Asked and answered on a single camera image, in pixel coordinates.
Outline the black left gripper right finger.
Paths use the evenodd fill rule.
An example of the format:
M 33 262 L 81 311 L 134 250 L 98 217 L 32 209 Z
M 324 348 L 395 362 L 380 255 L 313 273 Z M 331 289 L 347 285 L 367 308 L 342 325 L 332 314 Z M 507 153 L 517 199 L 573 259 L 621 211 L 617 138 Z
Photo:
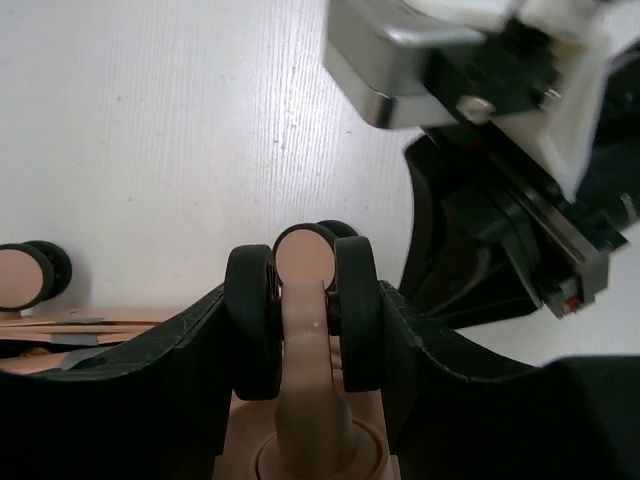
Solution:
M 639 360 L 541 367 L 490 351 L 381 284 L 382 401 L 405 479 L 635 479 Z

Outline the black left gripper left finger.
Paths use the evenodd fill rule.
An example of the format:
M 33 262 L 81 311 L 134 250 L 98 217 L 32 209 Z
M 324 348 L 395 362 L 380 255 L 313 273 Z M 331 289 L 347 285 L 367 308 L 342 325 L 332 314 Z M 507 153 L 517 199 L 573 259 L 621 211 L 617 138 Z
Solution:
M 222 297 L 69 370 L 2 373 L 2 478 L 212 478 L 231 399 Z

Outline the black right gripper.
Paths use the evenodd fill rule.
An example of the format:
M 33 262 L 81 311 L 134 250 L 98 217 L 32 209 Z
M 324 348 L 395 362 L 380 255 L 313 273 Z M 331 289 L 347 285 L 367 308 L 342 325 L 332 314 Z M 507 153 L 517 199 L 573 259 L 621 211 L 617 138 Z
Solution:
M 522 1 L 423 85 L 456 118 L 405 152 L 414 226 L 401 293 L 466 327 L 563 317 L 609 285 L 639 220 L 639 47 L 615 58 L 607 1 Z

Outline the pink hard-shell suitcase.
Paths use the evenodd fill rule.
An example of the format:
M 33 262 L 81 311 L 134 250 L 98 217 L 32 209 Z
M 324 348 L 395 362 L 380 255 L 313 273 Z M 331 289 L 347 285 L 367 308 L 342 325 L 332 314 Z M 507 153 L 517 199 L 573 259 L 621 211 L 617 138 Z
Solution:
M 370 243 L 340 238 L 333 260 L 327 290 L 318 276 L 287 279 L 266 245 L 230 253 L 219 287 L 231 399 L 210 479 L 395 477 L 379 395 L 383 313 Z M 106 351 L 73 352 L 37 373 Z

